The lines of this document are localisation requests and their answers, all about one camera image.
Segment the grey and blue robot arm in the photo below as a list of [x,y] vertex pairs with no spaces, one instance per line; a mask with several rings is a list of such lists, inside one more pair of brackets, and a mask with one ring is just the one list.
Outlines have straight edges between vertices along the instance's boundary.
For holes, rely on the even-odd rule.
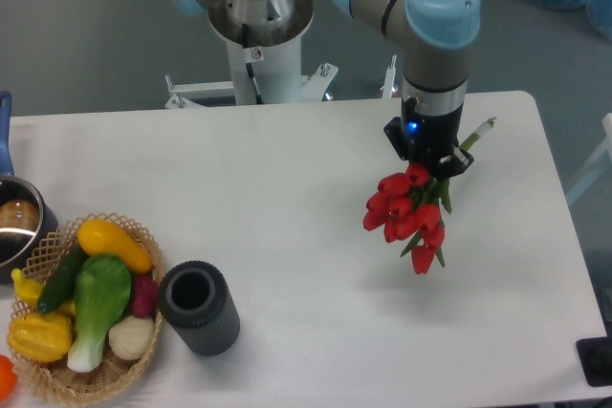
[[[401,113],[385,133],[398,156],[436,179],[464,173],[473,158],[457,135],[481,25],[481,0],[332,0],[404,55]],[[300,102],[301,38],[314,0],[171,0],[205,12],[225,41],[240,105]]]

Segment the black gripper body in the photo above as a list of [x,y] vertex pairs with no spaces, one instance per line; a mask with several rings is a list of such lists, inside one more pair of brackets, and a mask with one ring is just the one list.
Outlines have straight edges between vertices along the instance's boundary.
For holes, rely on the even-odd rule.
[[426,115],[418,102],[415,97],[404,99],[401,115],[391,119],[383,131],[402,160],[418,163],[432,175],[437,160],[450,155],[454,147],[462,148],[457,135],[463,104],[442,115]]

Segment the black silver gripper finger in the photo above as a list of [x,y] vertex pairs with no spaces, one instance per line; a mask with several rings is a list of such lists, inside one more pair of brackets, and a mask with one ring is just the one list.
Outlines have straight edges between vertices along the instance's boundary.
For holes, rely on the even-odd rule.
[[434,163],[432,175],[439,181],[448,180],[464,174],[473,162],[474,157],[468,150],[454,147],[450,155]]

